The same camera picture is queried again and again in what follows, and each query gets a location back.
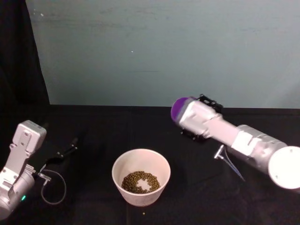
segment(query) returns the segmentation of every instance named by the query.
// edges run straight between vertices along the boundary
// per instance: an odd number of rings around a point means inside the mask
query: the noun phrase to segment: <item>white bowl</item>
[[[156,176],[160,188],[146,194],[134,194],[123,189],[122,182],[124,178],[135,171],[145,171],[146,173],[151,173]],[[112,167],[113,182],[123,198],[129,204],[134,206],[147,206],[153,204],[160,197],[170,176],[171,169],[168,161],[161,154],[149,149],[134,149],[127,151],[117,158]]]

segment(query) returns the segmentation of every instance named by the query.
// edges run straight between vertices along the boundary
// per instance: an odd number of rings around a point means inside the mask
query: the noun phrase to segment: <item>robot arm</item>
[[[35,170],[27,162],[45,139],[46,130],[27,120],[15,131],[10,154],[0,172],[0,220],[7,218],[34,185]]]
[[[185,130],[229,146],[229,152],[268,174],[278,186],[300,193],[300,148],[287,146],[247,125],[234,126],[213,107],[194,97],[178,99],[172,120]]]

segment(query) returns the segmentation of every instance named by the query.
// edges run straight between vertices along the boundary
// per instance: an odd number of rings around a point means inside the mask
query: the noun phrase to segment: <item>green lentil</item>
[[[149,191],[143,190],[141,186],[137,186],[139,180],[147,180],[148,185],[150,186]],[[160,184],[158,182],[158,179],[156,176],[153,176],[149,172],[145,171],[135,171],[130,174],[128,174],[123,182],[122,182],[122,188],[135,194],[145,194],[153,192],[160,188]]]

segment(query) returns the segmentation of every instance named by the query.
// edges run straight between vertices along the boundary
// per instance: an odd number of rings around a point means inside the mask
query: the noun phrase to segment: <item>purple cap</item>
[[[185,101],[189,99],[189,97],[182,97],[176,100],[171,108],[171,118],[174,122],[176,122],[177,116],[180,113],[182,107],[184,106]]]

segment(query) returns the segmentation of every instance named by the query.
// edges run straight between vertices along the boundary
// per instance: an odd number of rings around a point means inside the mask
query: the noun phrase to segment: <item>black tablecloth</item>
[[[247,124],[288,145],[300,146],[300,111],[224,109],[234,125]],[[18,123],[48,123],[46,140],[67,148],[82,131],[77,152],[52,169],[67,183],[67,196],[57,206],[40,197],[37,180],[11,217],[0,224],[16,225],[296,225],[300,224],[300,195],[275,186],[268,176],[231,156],[246,182],[223,161],[214,160],[219,143],[195,143],[180,135],[170,108],[44,106],[20,107],[0,114],[2,166]],[[111,169],[123,152],[149,148],[166,157],[171,178],[157,202],[148,207],[127,204],[116,189]],[[46,191],[54,201],[62,184],[53,177]]]

